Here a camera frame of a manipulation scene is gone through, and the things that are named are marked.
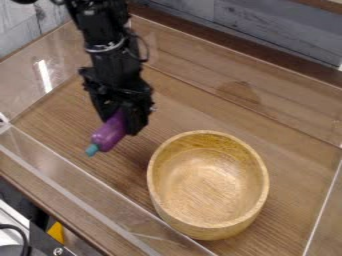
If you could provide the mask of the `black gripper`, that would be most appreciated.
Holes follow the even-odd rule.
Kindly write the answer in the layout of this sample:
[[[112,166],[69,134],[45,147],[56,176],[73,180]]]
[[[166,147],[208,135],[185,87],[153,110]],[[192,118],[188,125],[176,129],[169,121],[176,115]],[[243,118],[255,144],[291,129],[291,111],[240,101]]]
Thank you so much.
[[[148,60],[137,46],[106,49],[86,47],[92,65],[81,67],[78,74],[84,79],[84,90],[89,93],[97,115],[105,122],[122,105],[125,133],[138,134],[148,125],[152,113],[152,88],[141,79],[142,63]]]

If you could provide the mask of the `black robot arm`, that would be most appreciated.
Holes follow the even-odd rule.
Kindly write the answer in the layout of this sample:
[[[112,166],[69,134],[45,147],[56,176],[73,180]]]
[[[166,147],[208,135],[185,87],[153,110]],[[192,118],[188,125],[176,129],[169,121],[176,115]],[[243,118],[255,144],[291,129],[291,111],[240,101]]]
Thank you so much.
[[[153,89],[141,78],[140,36],[128,26],[125,0],[49,0],[64,6],[82,35],[92,65],[78,69],[82,87],[102,122],[122,113],[125,133],[134,136],[148,125]]]

